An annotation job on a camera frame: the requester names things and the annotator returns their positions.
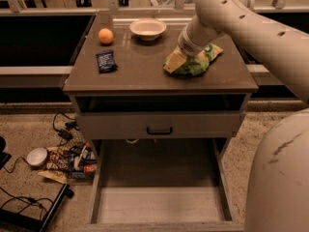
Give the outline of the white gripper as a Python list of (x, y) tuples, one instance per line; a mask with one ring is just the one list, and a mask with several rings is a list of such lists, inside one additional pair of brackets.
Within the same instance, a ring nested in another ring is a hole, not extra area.
[(184, 27), (178, 37), (178, 46), (168, 55), (163, 69), (168, 73), (173, 73), (186, 61), (187, 56), (196, 56), (204, 48), (205, 44), (197, 44), (189, 38), (187, 27)]

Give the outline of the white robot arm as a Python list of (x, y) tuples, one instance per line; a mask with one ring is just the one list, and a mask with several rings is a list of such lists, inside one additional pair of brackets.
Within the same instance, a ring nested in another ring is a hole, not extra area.
[[(195, 0), (164, 69), (171, 72), (227, 34), (256, 61), (259, 85), (283, 85), (309, 101), (309, 35), (254, 12), (254, 0)], [(309, 112), (283, 119), (262, 139), (252, 162), (244, 232), (309, 232)]]

